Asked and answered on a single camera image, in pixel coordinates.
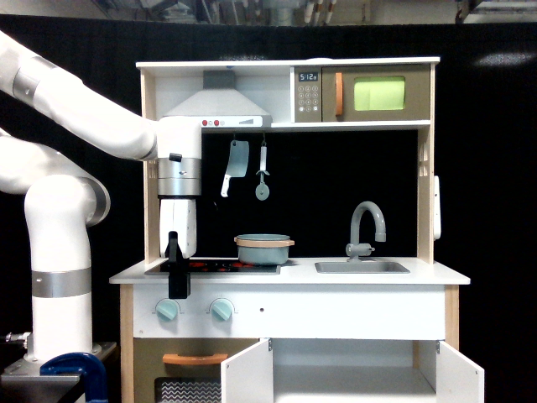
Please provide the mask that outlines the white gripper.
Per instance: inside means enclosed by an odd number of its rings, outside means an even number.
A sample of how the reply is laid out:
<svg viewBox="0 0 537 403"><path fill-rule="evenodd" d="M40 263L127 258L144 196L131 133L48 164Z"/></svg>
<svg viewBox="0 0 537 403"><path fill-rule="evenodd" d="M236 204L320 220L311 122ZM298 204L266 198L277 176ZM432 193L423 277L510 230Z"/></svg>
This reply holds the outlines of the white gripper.
<svg viewBox="0 0 537 403"><path fill-rule="evenodd" d="M187 299L190 295L190 261L196 253L196 201L170 198L160 200L160 256L169 273L169 298Z"/></svg>

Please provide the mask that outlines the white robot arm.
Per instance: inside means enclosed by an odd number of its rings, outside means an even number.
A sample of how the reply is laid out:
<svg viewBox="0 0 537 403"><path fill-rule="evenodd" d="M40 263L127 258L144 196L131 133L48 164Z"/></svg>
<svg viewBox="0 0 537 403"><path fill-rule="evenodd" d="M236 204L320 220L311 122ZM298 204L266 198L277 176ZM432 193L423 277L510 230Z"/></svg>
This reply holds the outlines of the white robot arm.
<svg viewBox="0 0 537 403"><path fill-rule="evenodd" d="M158 164L162 254L196 251L201 192L201 124L192 117L150 120L85 86L81 79L1 38L1 89L114 157ZM1 135L1 189L24 197L32 270L33 356L45 362L88 353L91 335L90 226L109 213L106 187L62 153Z"/></svg>

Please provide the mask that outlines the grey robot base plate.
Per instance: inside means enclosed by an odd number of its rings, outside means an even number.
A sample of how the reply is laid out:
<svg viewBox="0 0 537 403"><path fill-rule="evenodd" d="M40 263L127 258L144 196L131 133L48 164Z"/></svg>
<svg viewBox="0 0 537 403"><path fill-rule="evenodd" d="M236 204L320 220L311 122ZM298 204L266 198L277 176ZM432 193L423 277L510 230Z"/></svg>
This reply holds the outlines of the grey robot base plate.
<svg viewBox="0 0 537 403"><path fill-rule="evenodd" d="M114 342L97 343L91 351L104 364L108 375L118 363ZM80 375L40 376L42 363L28 355L24 343L1 342L2 402L86 402Z"/></svg>

